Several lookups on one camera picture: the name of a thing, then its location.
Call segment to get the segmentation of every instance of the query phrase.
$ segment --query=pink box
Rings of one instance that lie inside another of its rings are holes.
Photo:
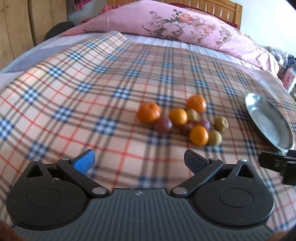
[[[288,90],[288,92],[289,92],[289,89],[292,90],[295,85],[294,83],[295,77],[296,77],[296,73],[292,69],[286,70],[284,77],[282,79],[282,82],[283,82],[284,88]]]

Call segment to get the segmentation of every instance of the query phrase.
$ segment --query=orange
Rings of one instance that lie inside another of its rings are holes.
[[[188,116],[185,110],[175,108],[170,111],[169,118],[174,126],[182,126],[187,123]]]
[[[140,104],[138,119],[143,124],[153,124],[160,118],[160,108],[154,102],[144,102]]]
[[[203,126],[195,126],[190,132],[190,140],[196,146],[205,146],[209,140],[209,133]]]
[[[207,108],[207,102],[201,95],[193,95],[186,102],[187,109],[194,109],[198,114]]]

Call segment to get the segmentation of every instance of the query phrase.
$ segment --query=plaid bed sheet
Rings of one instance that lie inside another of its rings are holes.
[[[96,163],[88,176],[108,189],[172,188],[192,176],[184,152],[255,166],[275,199],[268,221],[274,230],[291,228],[296,189],[278,173],[263,169],[258,154],[273,150],[247,115],[244,97],[256,92],[271,100],[296,136],[296,106],[270,73],[217,60],[186,49],[133,43],[119,32],[102,34],[64,49],[24,72],[0,93],[0,215],[9,190],[33,158],[52,163],[88,148]],[[221,146],[197,148],[174,128],[160,135],[139,123],[143,101],[168,115],[201,94],[204,116],[223,115],[229,130]]]

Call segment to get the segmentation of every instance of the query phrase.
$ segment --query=floral pillowcase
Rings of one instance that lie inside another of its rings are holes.
[[[62,36],[119,31],[197,44],[251,63],[275,76],[275,58],[240,30],[203,12],[142,0],[110,10],[71,28]]]

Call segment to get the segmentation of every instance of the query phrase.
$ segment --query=black clamp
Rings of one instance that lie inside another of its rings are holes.
[[[283,184],[296,186],[296,151],[289,150],[286,156],[262,152],[259,155],[259,164],[279,172],[283,177]]]

